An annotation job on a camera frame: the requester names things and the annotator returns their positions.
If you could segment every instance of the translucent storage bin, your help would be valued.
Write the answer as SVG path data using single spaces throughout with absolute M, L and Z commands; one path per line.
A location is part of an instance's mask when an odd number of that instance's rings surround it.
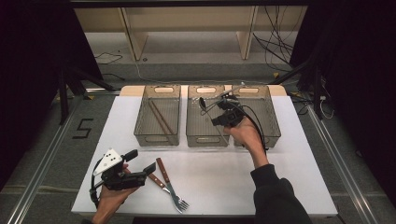
M 211 105 L 218 99 L 210 99 L 224 92 L 224 86 L 189 86 L 187 105 L 187 143 L 189 147 L 227 147 L 230 135 L 223 127 L 215 127 L 211 118 L 216 118 L 224 111 L 218 106 L 204 114 L 199 106 L 199 98 L 205 99 L 206 105 Z
M 141 147 L 178 146 L 180 86 L 146 86 L 134 135 Z
M 268 86 L 246 86 L 234 91 L 233 94 L 238 98 L 241 105 L 249 106 L 259 118 L 260 123 L 254 114 L 244 107 L 245 112 L 256 121 L 257 125 L 262 126 L 266 147 L 274 147 L 280 137 L 280 130 Z M 242 146 L 236 141 L 234 145 Z

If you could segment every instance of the black sleeve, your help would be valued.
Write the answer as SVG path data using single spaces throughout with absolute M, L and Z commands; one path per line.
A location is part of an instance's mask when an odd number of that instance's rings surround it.
M 92 222 L 89 221 L 88 219 L 83 219 L 83 220 L 81 221 L 81 224 L 92 224 Z
M 273 164 L 259 167 L 250 174 L 256 185 L 255 223 L 312 223 L 305 209 L 294 196 L 291 183 L 285 178 L 277 177 Z

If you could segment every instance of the person's arm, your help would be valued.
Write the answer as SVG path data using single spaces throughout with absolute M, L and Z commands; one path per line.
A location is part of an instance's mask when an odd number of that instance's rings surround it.
M 128 164 L 123 164 L 124 172 L 131 173 L 128 169 Z M 130 194 L 135 192 L 138 188 L 123 189 L 123 190 L 109 190 L 106 186 L 102 186 L 100 193 L 100 200 L 97 211 L 92 218 L 92 222 L 89 220 L 83 220 L 81 224 L 93 223 L 93 224 L 105 224 L 120 208 L 123 202 L 128 198 Z
M 275 166 L 269 163 L 253 123 L 244 118 L 236 127 L 225 127 L 224 132 L 243 144 L 253 159 L 255 170 L 251 176 L 256 185 L 255 223 L 312 223 L 294 196 L 289 180 L 277 177 Z

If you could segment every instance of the human hand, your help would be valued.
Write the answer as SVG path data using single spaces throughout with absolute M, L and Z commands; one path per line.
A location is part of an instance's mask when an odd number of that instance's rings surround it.
M 247 147 L 249 151 L 256 148 L 262 150 L 260 135 L 254 127 L 254 124 L 247 117 L 244 117 L 235 127 L 224 127 L 224 132 L 232 135 L 236 141 Z
M 224 127 L 224 132 L 232 135 L 234 140 L 246 147 L 253 159 L 254 167 L 258 168 L 269 163 L 260 135 L 250 119 L 244 117 L 235 127 Z
M 123 171 L 127 174 L 130 174 L 131 172 L 127 169 L 127 167 L 128 164 L 123 164 Z M 134 193 L 137 189 L 139 188 L 110 190 L 103 185 L 100 193 L 98 209 L 92 218 L 92 223 L 107 223 L 120 208 L 123 202 L 128 198 L 128 196 Z

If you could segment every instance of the white table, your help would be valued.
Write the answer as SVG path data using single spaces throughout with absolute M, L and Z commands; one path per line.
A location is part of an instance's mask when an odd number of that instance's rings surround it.
M 329 191 L 307 143 L 303 128 L 288 96 L 273 96 L 273 104 L 282 136 L 267 152 L 279 177 L 286 177 L 294 187 L 296 197 L 311 217 L 333 217 L 337 214 Z M 190 207 L 179 214 L 171 197 L 149 178 L 146 186 L 132 194 L 118 214 L 134 217 L 252 217 L 254 169 L 250 155 L 243 148 L 192 148 L 187 146 L 187 95 L 182 92 L 180 145 L 177 147 L 141 147 L 134 137 L 134 125 L 141 97 L 118 96 L 109 113 L 90 167 L 84 177 L 72 212 L 91 215 L 96 211 L 89 195 L 93 166 L 110 147 L 121 155 L 138 149 L 139 156 L 131 161 L 130 170 L 141 171 L 161 157 L 178 195 Z M 154 172 L 162 181 L 157 167 Z

